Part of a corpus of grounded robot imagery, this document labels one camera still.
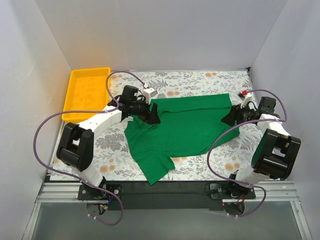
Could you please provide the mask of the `green t shirt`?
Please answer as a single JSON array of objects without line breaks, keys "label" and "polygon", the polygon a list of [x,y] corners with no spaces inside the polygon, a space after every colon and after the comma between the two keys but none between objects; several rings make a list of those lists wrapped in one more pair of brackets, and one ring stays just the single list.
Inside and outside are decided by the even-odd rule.
[{"label": "green t shirt", "polygon": [[198,156],[209,151],[231,126],[222,122],[231,110],[228,93],[153,99],[159,124],[137,116],[124,131],[129,152],[150,185],[175,169],[173,158]]}]

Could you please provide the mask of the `yellow plastic tray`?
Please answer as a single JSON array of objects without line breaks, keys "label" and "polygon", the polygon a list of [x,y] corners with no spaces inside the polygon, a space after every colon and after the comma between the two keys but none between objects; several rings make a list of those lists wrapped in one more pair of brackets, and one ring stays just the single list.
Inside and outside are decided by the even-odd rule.
[{"label": "yellow plastic tray", "polygon": [[109,94],[106,80],[110,68],[74,69],[70,73],[63,111],[101,111]]}]

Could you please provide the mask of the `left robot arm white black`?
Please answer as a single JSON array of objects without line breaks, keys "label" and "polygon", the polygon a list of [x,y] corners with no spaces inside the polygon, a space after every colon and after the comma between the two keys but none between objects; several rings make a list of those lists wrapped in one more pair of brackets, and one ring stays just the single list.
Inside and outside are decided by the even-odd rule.
[{"label": "left robot arm white black", "polygon": [[89,194],[95,200],[103,199],[107,193],[106,180],[92,163],[96,138],[129,116],[137,116],[149,125],[161,123],[158,105],[151,104],[157,90],[145,87],[141,95],[139,92],[137,87],[126,85],[122,94],[109,102],[102,113],[77,124],[67,123],[63,129],[56,157],[70,166],[82,182],[89,184]]}]

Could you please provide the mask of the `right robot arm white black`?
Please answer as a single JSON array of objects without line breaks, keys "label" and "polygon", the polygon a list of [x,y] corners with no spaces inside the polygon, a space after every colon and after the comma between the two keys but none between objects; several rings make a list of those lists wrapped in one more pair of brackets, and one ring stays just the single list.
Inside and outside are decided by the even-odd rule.
[{"label": "right robot arm white black", "polygon": [[261,98],[258,107],[250,108],[252,95],[240,93],[242,102],[233,105],[222,122],[239,125],[253,120],[262,120],[256,125],[263,136],[258,144],[250,166],[237,170],[229,177],[237,181],[228,181],[225,193],[232,199],[246,196],[252,186],[264,180],[286,179],[292,172],[301,140],[290,135],[282,126],[280,116],[274,113],[276,100],[272,97]]}]

